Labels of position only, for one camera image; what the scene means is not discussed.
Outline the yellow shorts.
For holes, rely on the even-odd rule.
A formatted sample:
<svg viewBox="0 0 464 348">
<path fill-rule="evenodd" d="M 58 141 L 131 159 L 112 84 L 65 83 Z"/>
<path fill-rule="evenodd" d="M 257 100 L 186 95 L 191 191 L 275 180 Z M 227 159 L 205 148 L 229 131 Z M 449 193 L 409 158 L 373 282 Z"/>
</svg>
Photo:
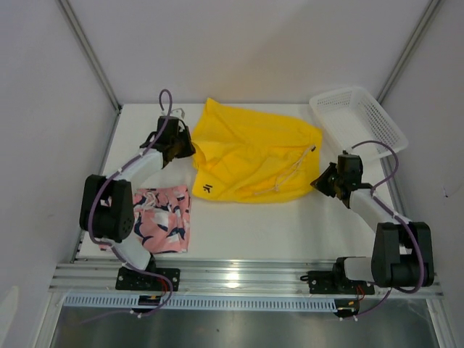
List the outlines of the yellow shorts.
<svg viewBox="0 0 464 348">
<path fill-rule="evenodd" d="M 312 191 L 323 133 L 296 117 L 207 99 L 191 140 L 194 196 L 212 202 L 289 202 Z"/>
</svg>

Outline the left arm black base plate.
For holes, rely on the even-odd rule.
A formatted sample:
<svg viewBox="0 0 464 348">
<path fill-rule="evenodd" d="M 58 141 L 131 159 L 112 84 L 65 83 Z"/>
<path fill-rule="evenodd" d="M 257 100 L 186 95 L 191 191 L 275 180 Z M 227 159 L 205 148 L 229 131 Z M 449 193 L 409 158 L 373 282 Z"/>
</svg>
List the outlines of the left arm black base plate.
<svg viewBox="0 0 464 348">
<path fill-rule="evenodd" d="M 171 281 L 173 291 L 178 290 L 181 279 L 180 269 L 157 268 L 155 272 Z M 117 274 L 115 289 L 119 291 L 169 291 L 170 287 L 164 279 L 121 267 Z"/>
</svg>

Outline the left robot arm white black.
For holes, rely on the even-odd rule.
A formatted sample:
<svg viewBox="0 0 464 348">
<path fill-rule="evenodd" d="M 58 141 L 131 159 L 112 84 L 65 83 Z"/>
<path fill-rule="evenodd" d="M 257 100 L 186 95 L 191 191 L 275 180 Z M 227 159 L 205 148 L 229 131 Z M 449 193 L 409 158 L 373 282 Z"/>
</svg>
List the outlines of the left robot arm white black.
<svg viewBox="0 0 464 348">
<path fill-rule="evenodd" d="M 157 271 L 149 267 L 152 254 L 133 234 L 136 223 L 133 196 L 141 185 L 174 159 L 195 153 L 188 126 L 177 117 L 161 116 L 157 129 L 140 145 L 127 163 L 108 176 L 90 175 L 83 190 L 80 228 L 100 247 L 111 249 L 125 268 L 133 270 L 132 282 L 151 289 Z"/>
</svg>

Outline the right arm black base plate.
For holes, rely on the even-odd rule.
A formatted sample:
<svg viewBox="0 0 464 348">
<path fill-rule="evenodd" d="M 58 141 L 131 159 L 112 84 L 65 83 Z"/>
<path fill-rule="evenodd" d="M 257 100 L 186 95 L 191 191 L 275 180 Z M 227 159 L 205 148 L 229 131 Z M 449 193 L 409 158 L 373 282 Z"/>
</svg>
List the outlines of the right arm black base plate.
<svg viewBox="0 0 464 348">
<path fill-rule="evenodd" d="M 374 295 L 374 287 L 365 281 L 352 281 L 341 273 L 334 271 L 308 271 L 300 277 L 300 281 L 309 286 L 311 294 L 340 295 Z"/>
</svg>

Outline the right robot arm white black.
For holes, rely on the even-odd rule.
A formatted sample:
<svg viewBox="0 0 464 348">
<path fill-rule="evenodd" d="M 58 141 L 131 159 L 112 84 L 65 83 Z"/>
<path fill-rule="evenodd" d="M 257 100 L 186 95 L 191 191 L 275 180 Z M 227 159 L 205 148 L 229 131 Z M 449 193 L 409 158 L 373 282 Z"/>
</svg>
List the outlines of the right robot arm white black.
<svg viewBox="0 0 464 348">
<path fill-rule="evenodd" d="M 336 260 L 332 286 L 342 293 L 359 283 L 404 293 L 431 286 L 435 280 L 431 229 L 396 212 L 362 178 L 361 158 L 345 152 L 311 183 L 320 193 L 341 201 L 375 234 L 371 256 Z"/>
</svg>

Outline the pink whale print shorts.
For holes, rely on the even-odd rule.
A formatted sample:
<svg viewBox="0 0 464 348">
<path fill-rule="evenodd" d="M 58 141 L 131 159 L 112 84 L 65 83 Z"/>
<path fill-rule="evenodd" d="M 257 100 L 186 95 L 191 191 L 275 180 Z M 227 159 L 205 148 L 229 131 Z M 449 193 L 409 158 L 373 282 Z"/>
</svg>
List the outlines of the pink whale print shorts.
<svg viewBox="0 0 464 348">
<path fill-rule="evenodd" d="M 133 235 L 152 254 L 185 253 L 191 236 L 191 195 L 185 185 L 140 188 L 133 195 Z"/>
</svg>

